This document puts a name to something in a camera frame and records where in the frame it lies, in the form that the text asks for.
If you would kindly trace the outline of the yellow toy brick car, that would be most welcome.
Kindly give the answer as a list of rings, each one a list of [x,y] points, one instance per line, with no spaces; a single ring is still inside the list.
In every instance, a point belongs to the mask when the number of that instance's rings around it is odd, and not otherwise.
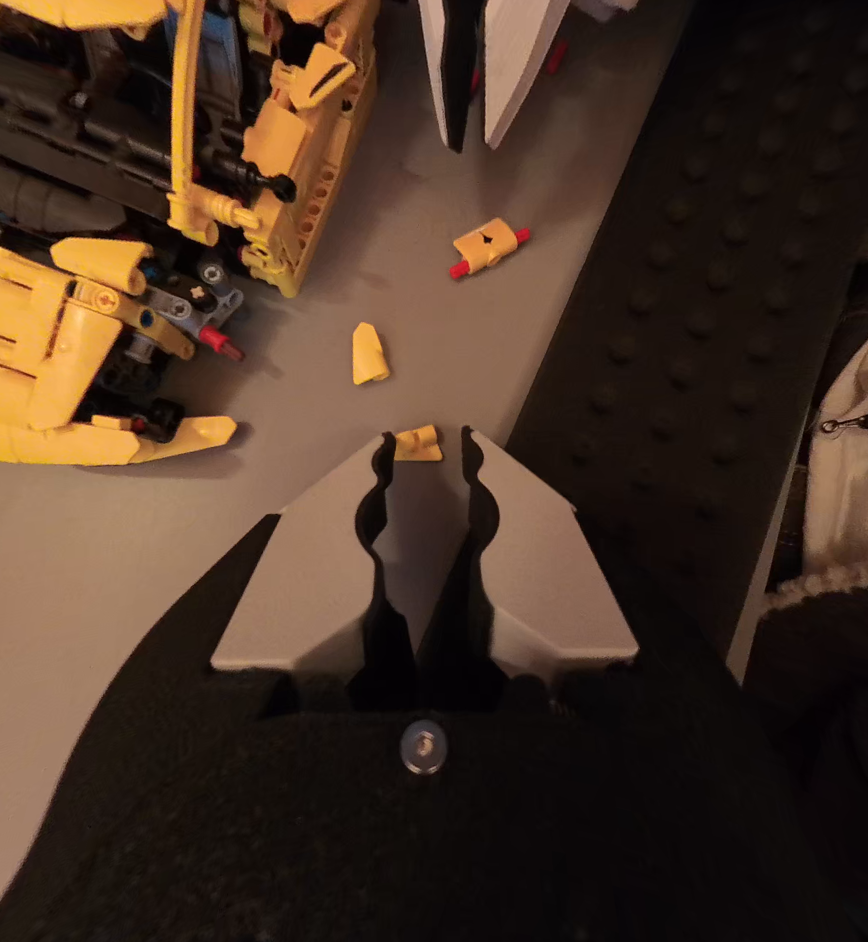
[[[0,463],[226,445],[161,397],[236,277],[295,297],[376,90],[378,2],[0,2]]]

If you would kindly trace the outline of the small yellow connector brick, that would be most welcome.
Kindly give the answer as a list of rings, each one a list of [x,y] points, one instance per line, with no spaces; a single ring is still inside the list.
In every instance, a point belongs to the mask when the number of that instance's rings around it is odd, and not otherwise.
[[[394,461],[397,463],[440,463],[443,454],[436,426],[428,424],[394,435]]]

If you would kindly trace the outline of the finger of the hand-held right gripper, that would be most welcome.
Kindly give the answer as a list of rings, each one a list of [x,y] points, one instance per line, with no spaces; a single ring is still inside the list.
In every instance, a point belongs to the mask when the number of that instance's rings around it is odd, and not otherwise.
[[[461,154],[478,69],[483,2],[420,1],[418,7],[440,136]]]
[[[487,1],[484,10],[485,131],[497,149],[519,113],[569,1]]]

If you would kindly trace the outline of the brown fleece-lined jacket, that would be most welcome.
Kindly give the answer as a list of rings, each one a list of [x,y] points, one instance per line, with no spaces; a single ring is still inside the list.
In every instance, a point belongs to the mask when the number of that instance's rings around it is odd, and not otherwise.
[[[767,597],[745,689],[819,862],[868,940],[868,563]]]

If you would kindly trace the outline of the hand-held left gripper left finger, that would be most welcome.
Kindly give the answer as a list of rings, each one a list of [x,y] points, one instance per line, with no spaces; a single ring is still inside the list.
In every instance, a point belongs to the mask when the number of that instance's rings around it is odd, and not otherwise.
[[[388,524],[396,440],[374,436],[278,512],[275,528],[211,655],[220,672],[275,670],[383,689],[413,684],[404,616],[374,544]]]

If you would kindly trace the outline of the yellow connector with red axle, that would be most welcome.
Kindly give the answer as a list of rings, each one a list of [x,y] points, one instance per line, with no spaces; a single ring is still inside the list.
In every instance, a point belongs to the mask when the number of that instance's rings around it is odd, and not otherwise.
[[[452,242],[460,260],[450,267],[450,276],[459,281],[497,265],[530,238],[528,227],[515,229],[502,218],[492,218]]]

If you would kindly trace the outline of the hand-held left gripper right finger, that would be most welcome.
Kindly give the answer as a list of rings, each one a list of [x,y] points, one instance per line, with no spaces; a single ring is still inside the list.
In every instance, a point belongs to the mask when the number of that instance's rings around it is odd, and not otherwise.
[[[631,664],[639,644],[576,509],[484,433],[461,430],[468,532],[421,642],[428,677],[538,677]]]

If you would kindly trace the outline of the yellow curved panel brick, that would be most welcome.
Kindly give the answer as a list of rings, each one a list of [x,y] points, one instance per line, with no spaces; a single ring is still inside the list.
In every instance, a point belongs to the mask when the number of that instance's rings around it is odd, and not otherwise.
[[[353,332],[353,383],[383,382],[391,375],[381,338],[374,325],[357,324]]]

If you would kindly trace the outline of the black dotted mat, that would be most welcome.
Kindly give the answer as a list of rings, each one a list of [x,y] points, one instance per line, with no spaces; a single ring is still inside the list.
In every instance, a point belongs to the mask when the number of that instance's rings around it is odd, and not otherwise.
[[[698,2],[507,451],[729,653],[868,220],[868,2]]]

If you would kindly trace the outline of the grey desk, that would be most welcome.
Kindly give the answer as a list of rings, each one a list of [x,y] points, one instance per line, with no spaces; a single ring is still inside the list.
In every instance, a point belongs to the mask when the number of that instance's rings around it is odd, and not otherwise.
[[[497,150],[482,99],[440,140],[414,3],[376,23],[368,122],[298,297],[260,282],[231,321],[241,365],[202,351],[164,392],[239,421],[227,447],[155,463],[0,464],[0,896],[104,690],[145,632],[267,512],[375,434],[434,424],[444,459],[395,472],[377,543],[418,642],[466,530],[459,430],[504,445],[672,58],[690,2],[564,19]],[[452,242],[492,218],[531,238],[455,281]],[[391,375],[353,383],[375,326]]]

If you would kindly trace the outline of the white hoodie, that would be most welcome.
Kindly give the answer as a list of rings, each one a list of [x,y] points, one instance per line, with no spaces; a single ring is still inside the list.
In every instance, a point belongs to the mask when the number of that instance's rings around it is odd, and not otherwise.
[[[807,467],[802,574],[868,575],[868,339],[821,401]]]

